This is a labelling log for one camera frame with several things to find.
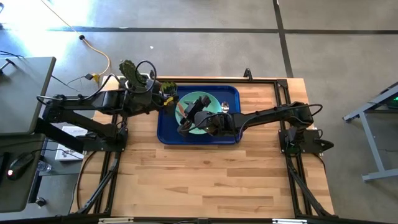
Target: gray metal stand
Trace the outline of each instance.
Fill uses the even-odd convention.
[[[386,170],[384,168],[384,165],[381,160],[376,142],[374,140],[375,135],[372,133],[371,128],[368,123],[368,119],[366,118],[367,117],[366,112],[369,112],[369,111],[372,111],[372,113],[385,113],[386,110],[376,110],[376,109],[380,106],[383,106],[384,102],[389,101],[389,100],[393,99],[394,97],[396,97],[397,93],[398,93],[398,85],[394,84],[387,91],[384,91],[379,96],[377,96],[375,99],[371,100],[369,103],[366,103],[362,107],[351,112],[349,115],[343,117],[343,119],[346,123],[351,122],[355,118],[361,119],[366,137],[368,139],[369,145],[370,145],[372,153],[373,153],[374,160],[376,161],[377,169],[379,170],[378,172],[373,172],[368,175],[363,175],[362,179],[364,181],[398,176],[398,169]]]

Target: metal spoon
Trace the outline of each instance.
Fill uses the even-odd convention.
[[[224,101],[221,104],[221,112],[227,113],[229,111],[229,104],[228,102]]]

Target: concrete floor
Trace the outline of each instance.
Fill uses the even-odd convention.
[[[5,1],[0,22],[18,30],[0,30],[0,50],[25,56],[55,56],[54,75],[66,82],[100,72],[105,59],[88,49],[73,32],[48,32],[63,26],[40,1]],[[28,5],[21,9],[18,4]],[[196,27],[276,29],[272,0],[52,0],[54,9],[73,26]],[[395,0],[279,0],[285,29],[398,29]],[[119,74],[122,59],[148,59],[159,75],[240,77],[246,67],[255,77],[286,77],[278,34],[205,34],[85,32],[87,40],[112,60]],[[397,35],[286,35],[294,77],[304,78],[311,103],[324,105],[315,124],[335,143],[325,153],[333,206],[345,218],[398,223],[398,177],[365,184],[362,174],[376,171],[359,121],[341,117],[397,81]],[[96,89],[83,80],[72,84],[83,94]],[[76,94],[55,80],[48,95]],[[398,153],[389,152],[390,157]],[[398,160],[391,166],[397,167]],[[75,177],[46,177],[39,195],[49,204],[28,206],[21,213],[0,214],[0,220],[43,217],[68,212],[71,195],[53,194],[48,186],[71,192]]]

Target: wooden tabletop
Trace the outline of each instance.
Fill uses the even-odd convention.
[[[308,103],[304,80],[287,80],[292,102]],[[272,85],[231,85],[239,91],[242,113],[276,106]],[[106,85],[107,90],[117,87],[113,79]],[[157,117],[158,112],[151,112],[128,120],[129,138],[121,156],[112,216],[294,217],[277,137],[279,122],[247,129],[236,145],[169,146],[157,139]],[[96,112],[94,120],[110,123],[111,117]],[[82,204],[98,186],[103,157],[97,152],[81,177]],[[333,213],[322,163],[312,154],[302,157],[309,189]],[[298,196],[304,212],[301,191]]]

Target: green bowl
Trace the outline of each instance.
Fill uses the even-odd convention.
[[[221,105],[218,102],[218,100],[211,94],[209,93],[205,93],[202,91],[196,91],[196,92],[192,92],[192,93],[188,93],[186,94],[183,98],[180,99],[180,104],[182,105],[182,108],[186,109],[187,108],[187,104],[185,104],[186,101],[189,102],[195,102],[199,96],[204,97],[204,96],[208,96],[209,99],[211,100],[211,103],[209,104],[208,107],[204,108],[204,111],[210,111],[212,113],[219,113],[221,112]],[[182,116],[180,115],[180,110],[178,109],[178,106],[175,107],[175,119],[177,120],[178,125],[180,125],[180,121],[182,119]],[[205,130],[202,129],[198,129],[195,128],[193,130],[191,130],[189,133],[191,134],[206,134]]]

